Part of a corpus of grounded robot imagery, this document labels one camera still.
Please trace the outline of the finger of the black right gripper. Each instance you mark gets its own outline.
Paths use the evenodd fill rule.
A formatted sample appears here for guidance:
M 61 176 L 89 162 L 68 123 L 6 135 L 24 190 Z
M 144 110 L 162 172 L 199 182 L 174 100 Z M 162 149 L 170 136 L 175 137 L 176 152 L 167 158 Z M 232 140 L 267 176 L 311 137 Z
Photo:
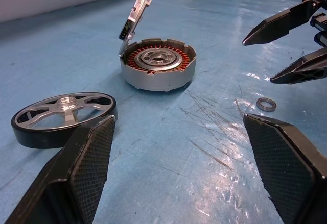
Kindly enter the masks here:
M 243 40 L 243 45 L 266 44 L 282 38 L 288 35 L 292 29 L 307 23 L 322 6 L 322 1 L 305 0 L 294 7 L 279 12 L 253 28 Z
M 273 84 L 297 84 L 326 78 L 326 47 L 302 56 L 270 78 Z

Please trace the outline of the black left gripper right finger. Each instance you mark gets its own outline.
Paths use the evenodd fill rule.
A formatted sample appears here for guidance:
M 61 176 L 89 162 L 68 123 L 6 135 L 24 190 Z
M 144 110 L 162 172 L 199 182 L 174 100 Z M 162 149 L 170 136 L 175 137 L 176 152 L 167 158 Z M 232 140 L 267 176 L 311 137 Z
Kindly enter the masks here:
M 255 114 L 243 123 L 283 223 L 326 223 L 326 157 L 292 124 Z

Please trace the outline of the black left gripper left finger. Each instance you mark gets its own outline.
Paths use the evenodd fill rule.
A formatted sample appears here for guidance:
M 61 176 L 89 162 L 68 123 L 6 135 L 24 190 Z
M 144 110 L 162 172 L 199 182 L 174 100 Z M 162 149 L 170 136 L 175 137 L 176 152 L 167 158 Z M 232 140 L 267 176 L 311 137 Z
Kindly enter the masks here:
M 107 180 L 114 129 L 113 115 L 78 127 L 6 223 L 92 223 Z

